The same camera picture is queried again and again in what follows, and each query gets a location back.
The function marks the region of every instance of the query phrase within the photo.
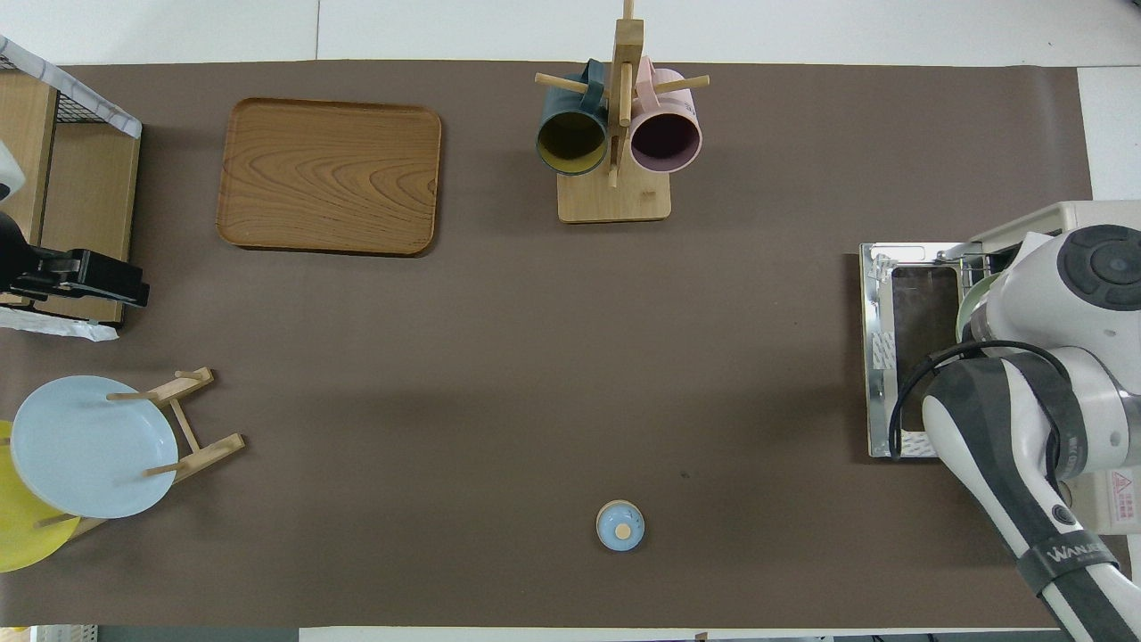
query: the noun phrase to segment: small blue container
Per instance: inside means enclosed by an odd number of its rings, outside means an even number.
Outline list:
[[[602,506],[594,528],[602,545],[620,553],[638,546],[646,535],[646,521],[641,512],[624,499],[615,499]]]

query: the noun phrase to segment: wooden base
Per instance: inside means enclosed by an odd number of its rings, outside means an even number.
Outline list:
[[[670,216],[670,174],[646,171],[630,156],[629,144],[618,163],[618,186],[610,186],[604,162],[584,176],[559,176],[559,220],[620,222],[661,220]]]

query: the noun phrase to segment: wooden mug rack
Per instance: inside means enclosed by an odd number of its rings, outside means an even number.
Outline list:
[[[634,19],[633,11],[633,0],[624,0],[622,18],[614,30],[609,82],[602,94],[610,100],[607,122],[609,162],[582,176],[558,176],[559,219],[564,222],[661,220],[670,216],[670,174],[641,168],[630,154],[634,70],[641,59],[645,42],[645,22]],[[536,73],[535,82],[580,94],[586,91],[586,84],[582,82],[547,73]],[[685,78],[655,84],[654,92],[696,89],[709,83],[709,75]],[[613,99],[614,88],[617,88],[617,105]]]

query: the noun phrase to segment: mug handle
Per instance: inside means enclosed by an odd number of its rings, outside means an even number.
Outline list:
[[[580,81],[586,83],[586,92],[582,95],[582,103],[580,103],[582,111],[590,113],[598,111],[598,106],[602,101],[602,89],[606,87],[602,82],[604,74],[602,63],[594,58],[586,62],[586,68],[578,76]]]
[[[655,109],[662,105],[654,92],[654,63],[649,62],[649,56],[642,56],[638,62],[638,80],[634,81],[638,90],[638,99],[645,109]]]

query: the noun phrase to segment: white cloth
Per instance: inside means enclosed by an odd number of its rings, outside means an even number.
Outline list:
[[[0,328],[59,338],[82,338],[92,342],[110,342],[119,339],[119,333],[107,326],[97,326],[87,323],[87,320],[62,318],[9,307],[0,307]]]
[[[55,87],[63,96],[71,98],[123,133],[133,138],[138,138],[143,133],[143,123],[137,117],[124,112],[119,105],[99,96],[90,87],[75,80],[75,76],[72,74],[24,49],[3,35],[0,35],[0,56],[8,58],[16,65],[16,68],[27,75],[38,78]]]

